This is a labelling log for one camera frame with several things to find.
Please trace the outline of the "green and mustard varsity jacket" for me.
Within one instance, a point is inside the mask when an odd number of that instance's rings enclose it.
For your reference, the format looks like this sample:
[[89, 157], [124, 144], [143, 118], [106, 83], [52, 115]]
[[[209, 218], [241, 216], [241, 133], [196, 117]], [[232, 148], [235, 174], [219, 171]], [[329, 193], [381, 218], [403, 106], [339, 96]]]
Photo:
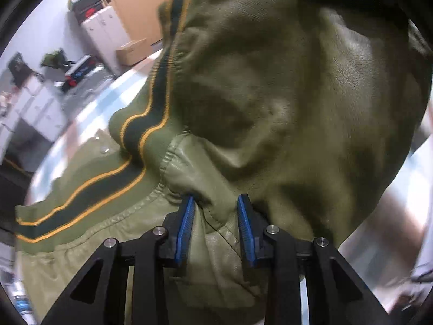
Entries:
[[266, 283], [241, 270], [248, 194], [297, 238], [342, 243], [376, 207], [426, 111], [432, 49], [386, 0], [167, 0], [163, 49], [109, 130], [44, 201], [19, 207], [22, 280], [38, 320], [107, 239], [128, 241], [195, 198], [174, 324], [254, 324]]

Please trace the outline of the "checkered bed sheet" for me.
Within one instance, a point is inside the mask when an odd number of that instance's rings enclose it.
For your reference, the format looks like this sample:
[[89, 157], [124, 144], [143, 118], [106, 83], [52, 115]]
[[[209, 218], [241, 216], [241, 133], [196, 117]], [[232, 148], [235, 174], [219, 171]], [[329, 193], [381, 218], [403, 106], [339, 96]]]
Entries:
[[[113, 83], [99, 87], [98, 97], [72, 119], [37, 169], [27, 192], [28, 205], [44, 200], [80, 146], [107, 130], [111, 115], [129, 104], [144, 85], [157, 56], [152, 54]], [[373, 213], [340, 247], [386, 310], [391, 310], [402, 294], [428, 292], [432, 286], [410, 281], [412, 271], [420, 270], [415, 261], [429, 227], [431, 208], [432, 107], [428, 106], [398, 175]]]

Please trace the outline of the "silver aluminium suitcase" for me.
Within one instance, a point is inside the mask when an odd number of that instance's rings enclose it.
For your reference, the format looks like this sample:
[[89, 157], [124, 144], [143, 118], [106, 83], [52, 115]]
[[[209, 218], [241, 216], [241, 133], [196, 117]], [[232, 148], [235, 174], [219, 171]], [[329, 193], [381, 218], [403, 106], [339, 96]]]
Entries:
[[62, 109], [66, 113], [82, 110], [114, 81], [114, 76], [103, 65], [91, 70], [76, 87], [70, 88], [62, 100]]

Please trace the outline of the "upper cardboard box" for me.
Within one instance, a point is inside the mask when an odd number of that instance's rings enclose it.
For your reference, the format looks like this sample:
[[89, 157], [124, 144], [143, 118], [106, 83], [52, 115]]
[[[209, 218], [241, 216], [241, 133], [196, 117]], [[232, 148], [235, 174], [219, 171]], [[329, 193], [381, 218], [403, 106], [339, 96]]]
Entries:
[[136, 65], [152, 54], [152, 48], [146, 38], [132, 40], [116, 50], [119, 63], [125, 66]]

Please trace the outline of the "black red shoe box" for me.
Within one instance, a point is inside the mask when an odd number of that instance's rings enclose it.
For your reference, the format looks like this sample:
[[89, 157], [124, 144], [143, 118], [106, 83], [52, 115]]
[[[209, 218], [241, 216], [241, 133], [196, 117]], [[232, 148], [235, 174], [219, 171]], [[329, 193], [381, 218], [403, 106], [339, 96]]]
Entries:
[[65, 73], [65, 82], [62, 85], [62, 91], [66, 93], [73, 87], [76, 87], [83, 78], [93, 70], [98, 61], [93, 55], [84, 55]]

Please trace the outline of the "white drawer desk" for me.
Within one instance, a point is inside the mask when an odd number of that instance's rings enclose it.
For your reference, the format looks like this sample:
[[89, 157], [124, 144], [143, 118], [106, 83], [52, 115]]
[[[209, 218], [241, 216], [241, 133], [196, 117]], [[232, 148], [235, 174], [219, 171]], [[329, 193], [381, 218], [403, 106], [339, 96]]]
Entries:
[[12, 105], [1, 117], [1, 160], [18, 124], [24, 122], [49, 142], [55, 142], [67, 126], [67, 118], [60, 96], [50, 82], [43, 82], [36, 73], [31, 74], [12, 97]]

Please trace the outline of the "white cabinet by door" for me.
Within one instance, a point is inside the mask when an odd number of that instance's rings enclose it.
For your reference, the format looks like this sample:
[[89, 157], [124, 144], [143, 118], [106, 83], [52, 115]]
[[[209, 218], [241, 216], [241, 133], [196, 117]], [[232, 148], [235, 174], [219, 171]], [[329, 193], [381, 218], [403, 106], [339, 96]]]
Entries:
[[129, 33], [112, 6], [105, 7], [81, 24], [104, 65], [120, 76], [124, 67], [119, 63], [116, 50], [131, 41]]

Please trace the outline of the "yellow topped black box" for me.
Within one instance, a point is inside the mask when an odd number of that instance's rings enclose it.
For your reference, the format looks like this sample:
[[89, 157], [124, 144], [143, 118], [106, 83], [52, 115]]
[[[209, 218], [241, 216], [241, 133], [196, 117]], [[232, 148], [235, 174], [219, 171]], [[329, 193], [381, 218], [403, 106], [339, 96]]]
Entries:
[[77, 22], [82, 24], [89, 17], [103, 9], [103, 0], [68, 0], [67, 8]]

